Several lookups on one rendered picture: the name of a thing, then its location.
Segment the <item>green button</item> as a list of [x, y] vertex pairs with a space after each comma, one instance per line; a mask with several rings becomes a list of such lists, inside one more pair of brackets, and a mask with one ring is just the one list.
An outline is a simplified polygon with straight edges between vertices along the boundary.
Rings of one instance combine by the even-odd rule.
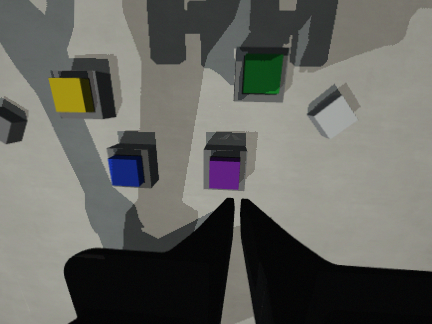
[[237, 47], [234, 101], [283, 103], [290, 48]]

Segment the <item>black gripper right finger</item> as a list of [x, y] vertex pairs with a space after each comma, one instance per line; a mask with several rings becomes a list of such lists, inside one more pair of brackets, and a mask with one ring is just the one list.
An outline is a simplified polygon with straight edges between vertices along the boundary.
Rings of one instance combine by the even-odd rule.
[[333, 264], [249, 199], [241, 241], [256, 324], [324, 324], [333, 310], [432, 316], [432, 272]]

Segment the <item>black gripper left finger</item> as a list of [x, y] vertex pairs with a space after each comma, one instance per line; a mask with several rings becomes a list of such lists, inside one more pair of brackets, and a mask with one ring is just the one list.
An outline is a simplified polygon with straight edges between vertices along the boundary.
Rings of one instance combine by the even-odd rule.
[[221, 324], [235, 204], [226, 198], [171, 250], [90, 248], [65, 264], [76, 315], [85, 308], [183, 318]]

